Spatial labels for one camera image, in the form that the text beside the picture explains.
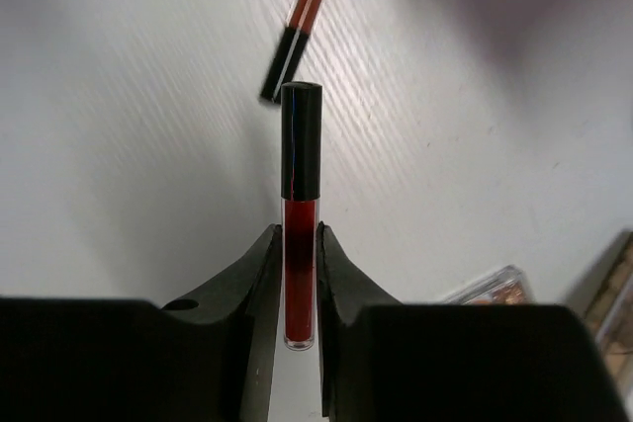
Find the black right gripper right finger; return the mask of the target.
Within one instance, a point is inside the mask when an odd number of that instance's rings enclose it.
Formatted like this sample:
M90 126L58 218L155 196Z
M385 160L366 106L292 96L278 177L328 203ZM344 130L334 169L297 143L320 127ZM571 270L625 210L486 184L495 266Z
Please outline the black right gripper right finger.
M556 304L404 304L316 234L321 408L332 421L624 421L581 320Z

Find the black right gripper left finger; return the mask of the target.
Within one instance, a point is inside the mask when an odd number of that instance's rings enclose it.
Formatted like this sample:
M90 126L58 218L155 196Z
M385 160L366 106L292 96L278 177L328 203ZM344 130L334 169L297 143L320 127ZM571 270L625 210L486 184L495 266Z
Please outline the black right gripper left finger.
M281 229L164 306L3 297L5 421L258 421L268 415Z

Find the clear case blush compact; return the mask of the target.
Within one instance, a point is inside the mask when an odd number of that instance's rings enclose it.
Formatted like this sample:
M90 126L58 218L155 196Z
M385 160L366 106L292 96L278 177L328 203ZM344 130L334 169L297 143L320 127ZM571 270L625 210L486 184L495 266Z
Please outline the clear case blush compact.
M532 291L525 274L514 266L506 266L470 283L444 300L450 304L528 304Z

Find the dark red lip gloss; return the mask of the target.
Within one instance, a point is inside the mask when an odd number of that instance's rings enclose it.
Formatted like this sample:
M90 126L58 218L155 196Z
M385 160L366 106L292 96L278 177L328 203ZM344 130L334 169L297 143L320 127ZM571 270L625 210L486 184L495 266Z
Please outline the dark red lip gloss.
M303 351L315 339L322 87L286 83L281 106L284 341L290 349Z

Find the orange lip gloss tube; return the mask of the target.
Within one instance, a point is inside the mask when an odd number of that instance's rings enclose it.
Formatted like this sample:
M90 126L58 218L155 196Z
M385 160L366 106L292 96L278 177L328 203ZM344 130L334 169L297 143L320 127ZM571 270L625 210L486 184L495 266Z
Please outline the orange lip gloss tube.
M260 90L263 101L281 103L281 87L294 79L321 3L322 0L296 0Z

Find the long brown eyeshadow palette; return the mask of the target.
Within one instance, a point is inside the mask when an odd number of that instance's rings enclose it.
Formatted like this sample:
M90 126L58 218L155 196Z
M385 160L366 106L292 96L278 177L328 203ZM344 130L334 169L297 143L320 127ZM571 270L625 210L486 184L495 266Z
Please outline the long brown eyeshadow palette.
M622 239L584 315L624 401L632 395L632 233Z

